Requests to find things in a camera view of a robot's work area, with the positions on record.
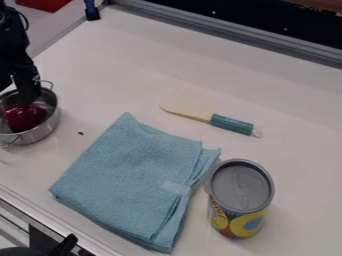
tin can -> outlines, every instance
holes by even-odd
[[[269,173],[244,159],[216,165],[204,189],[209,194],[211,225],[229,238],[247,238],[262,228],[275,191]]]

white table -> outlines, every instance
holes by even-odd
[[[1,151],[0,196],[99,255],[153,255],[58,203],[47,191],[123,112],[203,140],[222,159],[246,158],[273,176],[265,227],[230,241],[206,220],[200,189],[174,255],[336,255],[342,222],[342,72],[106,8],[36,58],[55,83],[61,122],[46,140]],[[174,93],[255,123],[255,139],[160,110]]]

red object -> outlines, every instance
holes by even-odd
[[[5,118],[12,132],[30,130],[46,117],[47,111],[37,105],[15,105],[5,110]]]
[[[71,1],[72,0],[15,0],[15,2],[19,5],[46,12],[57,12]]]

can lid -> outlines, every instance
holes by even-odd
[[[228,210],[251,213],[270,204],[274,184],[260,165],[234,159],[216,166],[208,177],[206,191]]]

folded towel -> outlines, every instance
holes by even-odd
[[[50,188],[62,203],[149,248],[171,252],[191,192],[220,155],[123,114]]]

